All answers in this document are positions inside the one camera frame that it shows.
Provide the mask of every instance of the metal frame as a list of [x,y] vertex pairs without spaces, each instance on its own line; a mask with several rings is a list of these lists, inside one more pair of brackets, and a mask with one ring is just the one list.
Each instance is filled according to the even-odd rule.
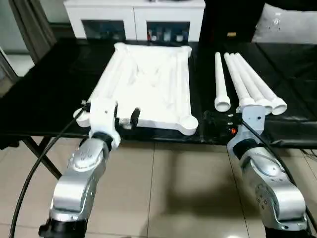
[[[44,149],[51,140],[51,136],[44,136],[41,143],[38,145],[31,136],[24,137],[22,141],[32,151],[32,153],[39,158]],[[55,178],[60,179],[61,172],[56,168],[53,162],[45,155],[42,159],[43,165],[54,175]]]

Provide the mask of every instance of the white plastic pipe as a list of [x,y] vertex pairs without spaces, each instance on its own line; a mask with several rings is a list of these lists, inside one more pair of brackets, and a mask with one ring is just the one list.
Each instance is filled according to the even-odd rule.
[[230,109],[230,99],[227,95],[226,83],[224,81],[221,55],[219,52],[214,54],[215,78],[216,78],[216,99],[214,107],[218,112],[226,112]]
[[248,72],[257,88],[261,91],[263,96],[271,101],[272,114],[280,115],[287,109],[287,104],[283,99],[277,97],[277,95],[270,89],[270,87],[261,79],[261,77],[254,71],[254,69],[246,62],[246,60],[239,54],[236,53],[236,57],[239,62],[243,65],[244,69]]
[[224,59],[227,63],[228,70],[236,90],[236,93],[239,98],[239,107],[247,106],[247,105],[254,105],[255,101],[250,97],[240,75],[237,71],[235,64],[233,63],[229,53],[224,54]]
[[271,102],[264,98],[263,94],[259,91],[249,74],[244,69],[243,65],[240,63],[238,58],[234,54],[230,54],[230,57],[233,59],[234,64],[240,74],[240,77],[246,86],[250,96],[254,99],[254,101],[265,107],[265,115],[268,115],[272,112]]

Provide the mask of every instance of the beige floor tile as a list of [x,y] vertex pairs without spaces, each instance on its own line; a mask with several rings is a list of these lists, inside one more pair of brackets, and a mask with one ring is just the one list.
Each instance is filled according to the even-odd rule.
[[302,156],[303,153],[300,149],[277,149],[275,151],[279,154],[279,156],[290,157],[290,156]]
[[0,161],[6,156],[6,154],[9,152],[9,150],[12,150],[14,148],[6,147],[3,150],[0,150]]
[[[37,143],[40,144],[41,140],[43,139],[42,136],[32,136],[33,140]],[[79,146],[79,143],[82,141],[82,139],[79,138],[65,138],[62,137],[58,139],[56,142],[57,145],[71,145],[71,146]]]
[[[10,232],[10,225],[0,225],[0,237],[7,238]],[[16,227],[14,238],[38,238],[38,229],[27,227]]]
[[[64,171],[73,150],[71,146],[56,145],[49,151],[48,156],[61,171]],[[0,162],[0,190],[3,191],[0,199],[0,223],[11,223],[16,201],[36,159],[21,143],[18,148],[11,149]],[[38,167],[22,204],[19,225],[38,227],[46,221],[56,182],[43,165]]]
[[124,143],[111,153],[88,231],[146,236],[153,143]]
[[247,238],[228,155],[156,145],[149,237]]
[[[305,198],[305,202],[317,217],[317,180],[303,156],[282,157],[290,172],[292,173],[298,188]],[[231,160],[235,178],[237,180],[239,195],[243,204],[244,215],[248,226],[250,238],[264,238],[265,232],[262,220],[255,201],[255,195],[246,183],[242,181],[241,170],[239,169],[238,160]]]
[[226,153],[227,149],[224,145],[194,145],[194,144],[181,144],[181,143],[156,143],[156,149],[166,150],[188,150],[190,148],[198,151],[215,152],[215,153]]
[[[0,225],[0,237],[6,238],[9,236],[10,225]],[[38,228],[30,228],[30,227],[16,227],[15,238],[37,238]],[[127,236],[120,235],[108,235],[108,234],[92,234],[86,233],[85,238],[132,238]]]

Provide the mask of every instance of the black tabletop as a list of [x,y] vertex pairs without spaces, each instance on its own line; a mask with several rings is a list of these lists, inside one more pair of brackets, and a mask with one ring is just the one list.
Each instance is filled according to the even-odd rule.
[[[147,45],[145,42],[128,44]],[[199,127],[192,136],[178,131],[139,128],[120,130],[124,139],[185,143],[226,144],[231,136],[218,121],[214,109],[214,53],[241,55],[288,105],[279,116],[265,120],[264,136],[274,146],[317,148],[317,46],[284,44],[189,44],[190,98]],[[87,100],[114,52],[113,42],[59,41],[0,100],[2,136],[55,136],[72,120]],[[228,96],[233,113],[238,99],[223,60]],[[76,123],[64,137],[87,137],[88,128]]]

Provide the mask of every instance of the white plastic tray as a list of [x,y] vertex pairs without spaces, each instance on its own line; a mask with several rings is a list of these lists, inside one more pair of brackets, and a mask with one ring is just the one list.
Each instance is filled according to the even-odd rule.
[[[89,100],[116,100],[120,124],[129,124],[135,108],[141,113],[137,126],[179,130],[192,135],[198,121],[191,115],[189,46],[156,47],[116,43],[115,52]],[[77,120],[89,126],[89,114]]]

